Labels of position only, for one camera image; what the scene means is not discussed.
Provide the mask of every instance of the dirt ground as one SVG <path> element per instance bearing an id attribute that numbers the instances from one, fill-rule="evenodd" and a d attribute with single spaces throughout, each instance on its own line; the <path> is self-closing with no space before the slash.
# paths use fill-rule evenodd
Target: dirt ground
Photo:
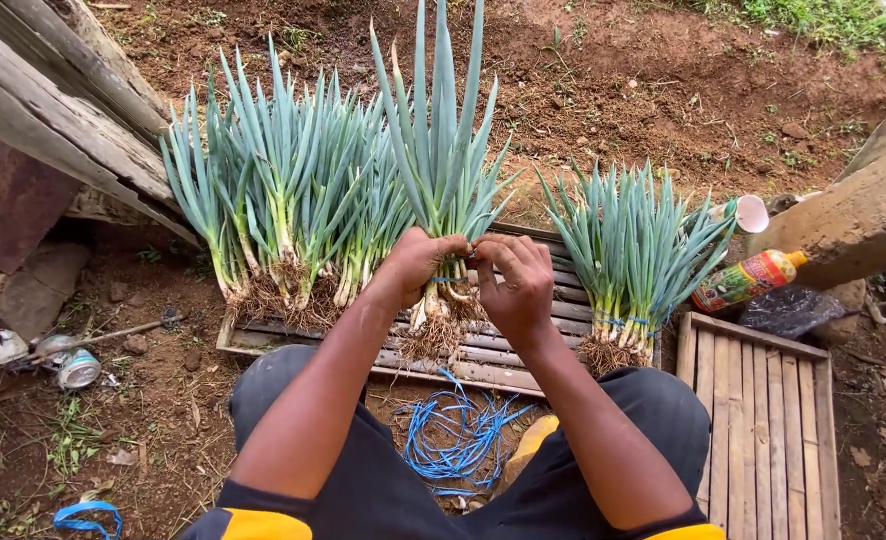
<path id="1" fill-rule="evenodd" d="M 382 43 L 397 37 L 410 65 L 411 1 L 130 4 L 95 12 L 166 99 L 180 100 L 190 83 L 206 80 L 220 47 L 238 46 L 251 78 L 264 73 L 269 31 L 292 53 L 293 75 L 310 84 L 320 68 L 339 68 L 344 87 L 376 86 L 370 17 Z M 462 70 L 472 4 L 448 5 Z M 492 137 L 513 136 L 507 171 L 555 173 L 570 155 L 582 167 L 594 158 L 630 164 L 649 157 L 677 169 L 679 187 L 712 188 L 717 200 L 802 193 L 822 189 L 886 117 L 886 60 L 866 54 L 844 64 L 795 35 L 708 20 L 679 6 L 492 0 L 485 32 L 481 91 L 498 76 Z M 518 189 L 503 219 L 545 228 L 535 175 L 523 175 Z M 232 463 L 225 402 L 251 360 L 213 350 L 223 301 L 205 256 L 200 261 L 157 227 L 96 227 L 88 240 L 95 255 L 58 332 L 120 330 L 159 318 L 167 305 L 189 318 L 130 344 L 145 347 L 142 354 L 121 342 L 94 347 L 119 386 L 65 395 L 40 380 L 0 402 L 0 516 L 9 536 L 57 535 L 52 512 L 103 488 L 98 498 L 119 507 L 124 537 L 169 538 L 211 504 Z M 886 361 L 886 325 L 860 325 L 849 347 Z M 886 370 L 838 349 L 833 367 L 844 537 L 879 538 L 886 535 Z M 377 377 L 367 407 L 400 436 L 405 418 L 394 410 L 436 389 Z M 506 427 L 505 447 L 542 411 Z M 108 463 L 114 449 L 135 463 Z M 455 497 L 441 504 L 456 511 Z"/>

